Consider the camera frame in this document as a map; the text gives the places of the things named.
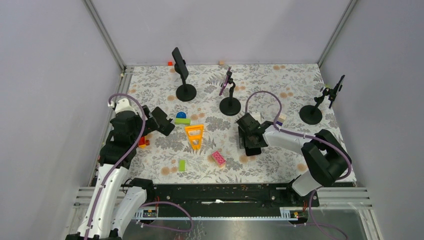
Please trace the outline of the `black phone purple case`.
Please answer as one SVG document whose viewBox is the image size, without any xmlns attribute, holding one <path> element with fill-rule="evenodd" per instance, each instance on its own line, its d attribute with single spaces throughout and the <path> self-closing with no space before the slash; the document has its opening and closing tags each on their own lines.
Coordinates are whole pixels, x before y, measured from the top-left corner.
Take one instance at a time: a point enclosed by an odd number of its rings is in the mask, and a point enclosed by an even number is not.
<svg viewBox="0 0 424 240">
<path fill-rule="evenodd" d="M 248 157 L 257 156 L 262 153 L 261 147 L 254 145 L 254 143 L 248 139 L 241 127 L 238 127 L 238 142 L 239 148 L 244 149 Z"/>
</svg>

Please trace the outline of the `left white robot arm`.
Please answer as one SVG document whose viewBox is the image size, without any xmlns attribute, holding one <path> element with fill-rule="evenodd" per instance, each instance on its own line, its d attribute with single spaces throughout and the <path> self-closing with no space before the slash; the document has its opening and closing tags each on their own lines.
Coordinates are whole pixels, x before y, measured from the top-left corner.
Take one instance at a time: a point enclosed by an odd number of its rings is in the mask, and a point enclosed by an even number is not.
<svg viewBox="0 0 424 240">
<path fill-rule="evenodd" d="M 65 237 L 67 240 L 121 240 L 137 209 L 155 200 L 152 180 L 135 178 L 125 198 L 116 204 L 139 140 L 159 126 L 146 105 L 141 112 L 130 105 L 118 105 L 114 111 L 115 117 L 110 120 L 112 130 L 100 150 L 96 185 L 88 209 L 76 232 Z"/>
</svg>

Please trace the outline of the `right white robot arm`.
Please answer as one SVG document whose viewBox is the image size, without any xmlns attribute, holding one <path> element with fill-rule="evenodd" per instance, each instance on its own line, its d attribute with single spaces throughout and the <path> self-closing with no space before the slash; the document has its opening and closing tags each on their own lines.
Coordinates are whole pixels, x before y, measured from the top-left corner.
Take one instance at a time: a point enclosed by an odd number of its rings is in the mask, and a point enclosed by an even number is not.
<svg viewBox="0 0 424 240">
<path fill-rule="evenodd" d="M 250 113 L 237 120 L 239 142 L 248 156 L 259 155 L 262 148 L 280 147 L 303 156 L 307 171 L 291 180 L 281 193 L 271 192 L 277 206 L 301 206 L 313 191 L 331 187 L 352 171 L 352 160 L 333 134 L 325 129 L 307 135 L 279 127 L 275 122 L 259 123 Z"/>
</svg>

